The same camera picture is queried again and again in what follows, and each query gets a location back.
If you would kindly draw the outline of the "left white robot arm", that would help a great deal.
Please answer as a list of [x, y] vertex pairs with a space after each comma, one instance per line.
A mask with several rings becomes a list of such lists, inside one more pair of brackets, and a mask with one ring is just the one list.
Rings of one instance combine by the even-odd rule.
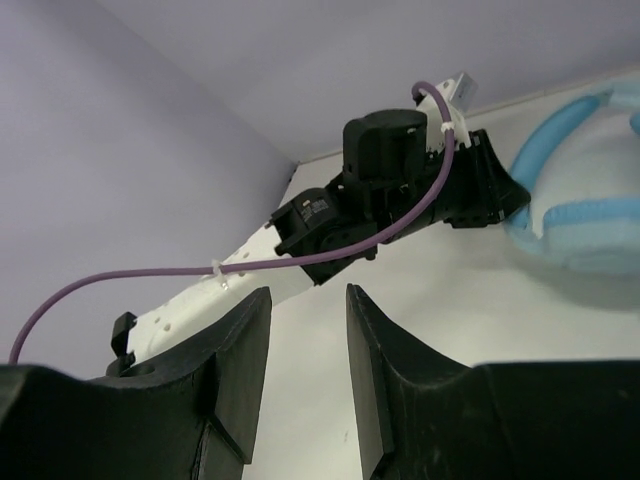
[[[302, 191], [232, 255], [231, 272], [201, 277], [160, 307], [114, 324], [116, 376], [208, 327], [253, 290], [268, 287], [282, 302], [328, 282], [377, 251], [356, 245], [389, 230], [399, 240], [436, 223], [483, 228], [505, 221], [530, 202], [529, 192], [499, 162], [488, 134], [471, 133], [456, 148], [448, 177], [438, 179], [444, 153], [429, 148], [432, 121], [423, 113], [382, 110], [349, 121], [343, 167], [327, 185]], [[432, 203], [403, 228], [397, 222], [439, 186]]]

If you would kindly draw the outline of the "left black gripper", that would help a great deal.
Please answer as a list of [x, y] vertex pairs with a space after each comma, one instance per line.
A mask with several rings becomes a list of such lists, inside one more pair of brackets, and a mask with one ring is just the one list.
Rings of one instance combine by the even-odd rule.
[[[443, 164], [441, 147], [427, 146], [432, 123], [413, 110], [382, 110], [349, 121], [343, 129], [343, 167], [328, 185], [343, 219], [324, 240], [328, 250], [364, 240], [406, 215], [429, 191]], [[453, 228], [503, 223], [531, 202], [529, 191], [500, 162], [489, 134], [469, 133], [455, 150], [436, 199], [392, 243], [443, 222]]]

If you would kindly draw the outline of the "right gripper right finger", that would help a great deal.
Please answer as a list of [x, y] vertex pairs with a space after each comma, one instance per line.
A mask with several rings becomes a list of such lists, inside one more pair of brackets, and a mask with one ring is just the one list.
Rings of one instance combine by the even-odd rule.
[[357, 285], [346, 327], [366, 479], [635, 479], [639, 364], [468, 367], [394, 323]]

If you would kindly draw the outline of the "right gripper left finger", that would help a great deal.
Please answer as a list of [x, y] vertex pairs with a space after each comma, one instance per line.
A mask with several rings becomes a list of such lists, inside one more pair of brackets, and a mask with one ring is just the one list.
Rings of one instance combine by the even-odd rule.
[[123, 372], [79, 380], [1, 369], [5, 479], [239, 479], [253, 457], [272, 299], [259, 288], [221, 319]]

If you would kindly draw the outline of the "light blue headphones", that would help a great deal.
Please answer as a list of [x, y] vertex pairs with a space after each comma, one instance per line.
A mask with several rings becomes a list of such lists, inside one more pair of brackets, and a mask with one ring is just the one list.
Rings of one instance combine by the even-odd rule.
[[[561, 144], [601, 109], [628, 113], [639, 132], [639, 82], [610, 82], [561, 106], [519, 148], [511, 177], [533, 193]], [[547, 208], [539, 230], [530, 206], [513, 214], [505, 232], [521, 253], [520, 267], [560, 297], [611, 310], [639, 307], [639, 195], [572, 199]]]

